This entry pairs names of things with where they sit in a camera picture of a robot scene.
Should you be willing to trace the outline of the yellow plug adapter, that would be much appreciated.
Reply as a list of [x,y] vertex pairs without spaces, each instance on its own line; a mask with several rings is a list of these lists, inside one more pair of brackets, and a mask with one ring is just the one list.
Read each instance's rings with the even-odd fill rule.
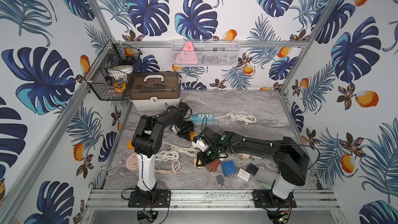
[[196,168],[198,168],[198,169],[202,167],[202,166],[199,164],[197,158],[194,159],[194,166],[195,166]]

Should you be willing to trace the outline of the teal USB socket strip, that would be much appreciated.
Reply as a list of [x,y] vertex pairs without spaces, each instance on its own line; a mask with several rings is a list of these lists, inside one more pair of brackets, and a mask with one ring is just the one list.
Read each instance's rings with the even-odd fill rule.
[[214,122],[214,114],[213,113],[201,113],[201,114],[192,114],[190,116],[190,121],[193,123],[211,123]]

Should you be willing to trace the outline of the red cube socket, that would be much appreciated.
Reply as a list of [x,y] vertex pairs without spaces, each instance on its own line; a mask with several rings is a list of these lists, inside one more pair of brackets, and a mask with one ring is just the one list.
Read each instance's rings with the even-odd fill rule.
[[217,171],[217,168],[219,167],[219,165],[220,165],[220,160],[219,160],[219,159],[216,159],[214,162],[208,164],[208,165],[206,166],[206,169],[207,169],[208,172],[210,172],[210,173],[215,173],[215,172]]

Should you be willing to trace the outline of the blue cube socket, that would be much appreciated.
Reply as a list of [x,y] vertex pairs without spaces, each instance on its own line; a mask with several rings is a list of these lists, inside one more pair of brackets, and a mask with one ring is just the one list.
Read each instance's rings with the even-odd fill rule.
[[235,175],[237,173],[237,170],[236,170],[236,167],[235,167],[235,164],[233,161],[224,162],[221,165],[221,168],[222,168],[224,177],[232,177],[233,175]]

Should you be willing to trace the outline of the grey small charger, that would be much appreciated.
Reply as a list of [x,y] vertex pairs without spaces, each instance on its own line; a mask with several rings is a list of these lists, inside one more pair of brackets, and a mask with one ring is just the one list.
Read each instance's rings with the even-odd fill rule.
[[217,179],[218,184],[219,184],[221,187],[223,187],[223,186],[224,186],[224,179],[223,179],[223,176],[217,175],[216,179]]

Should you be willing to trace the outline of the white plug adapter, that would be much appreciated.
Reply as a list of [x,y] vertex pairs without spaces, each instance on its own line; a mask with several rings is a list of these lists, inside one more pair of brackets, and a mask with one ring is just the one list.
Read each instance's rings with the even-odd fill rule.
[[251,176],[251,174],[244,169],[239,169],[239,171],[237,173],[237,177],[239,179],[243,180],[244,182],[248,182],[250,179],[250,176]]

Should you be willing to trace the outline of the black plug adapter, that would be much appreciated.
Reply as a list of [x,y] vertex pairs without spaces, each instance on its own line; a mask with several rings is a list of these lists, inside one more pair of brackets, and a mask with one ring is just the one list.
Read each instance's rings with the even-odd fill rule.
[[255,176],[258,173],[259,168],[255,165],[253,165],[252,163],[250,163],[247,166],[247,168],[245,169],[245,171],[248,172],[250,175]]

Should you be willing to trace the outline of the orange power strip front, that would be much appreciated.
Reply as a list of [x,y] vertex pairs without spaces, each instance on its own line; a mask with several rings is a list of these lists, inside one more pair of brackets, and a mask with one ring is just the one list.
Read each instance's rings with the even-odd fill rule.
[[127,148],[130,149],[130,150],[135,150],[135,148],[134,148],[133,145],[132,145],[132,140],[128,141],[128,143],[127,143],[126,146],[127,146]]

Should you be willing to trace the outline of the orange power strip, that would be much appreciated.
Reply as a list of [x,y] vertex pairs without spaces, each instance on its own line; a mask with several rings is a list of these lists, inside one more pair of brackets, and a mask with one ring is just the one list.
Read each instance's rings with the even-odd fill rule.
[[190,140],[191,141],[193,141],[196,136],[198,136],[198,133],[190,132]]
[[135,148],[134,148],[133,145],[132,145],[132,140],[128,141],[128,143],[127,143],[126,146],[127,146],[127,148],[130,149],[130,150],[135,150]]

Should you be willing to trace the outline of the round pink power socket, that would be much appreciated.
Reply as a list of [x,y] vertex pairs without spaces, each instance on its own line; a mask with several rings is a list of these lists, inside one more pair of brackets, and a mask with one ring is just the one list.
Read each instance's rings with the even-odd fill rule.
[[125,166],[128,170],[132,172],[137,172],[139,170],[139,162],[137,153],[132,153],[126,160]]

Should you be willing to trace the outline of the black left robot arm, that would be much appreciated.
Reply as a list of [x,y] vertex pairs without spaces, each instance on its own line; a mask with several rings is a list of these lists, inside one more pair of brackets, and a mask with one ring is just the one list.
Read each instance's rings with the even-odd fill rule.
[[132,138],[132,146],[139,162],[137,193],[149,194],[156,190],[155,156],[162,146],[166,127],[173,125],[181,138],[191,140],[194,124],[186,119],[187,113],[191,112],[188,104],[180,102],[157,115],[140,117]]

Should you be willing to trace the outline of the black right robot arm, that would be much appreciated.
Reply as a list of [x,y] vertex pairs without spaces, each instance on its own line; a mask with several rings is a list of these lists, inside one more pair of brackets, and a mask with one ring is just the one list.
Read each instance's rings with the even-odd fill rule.
[[267,159],[278,165],[279,177],[272,186],[272,194],[280,199],[288,198],[296,187],[306,184],[310,158],[301,145],[284,136],[281,140],[260,140],[225,131],[222,134],[205,128],[195,136],[192,145],[200,151],[197,162],[206,166],[222,154],[236,153]]

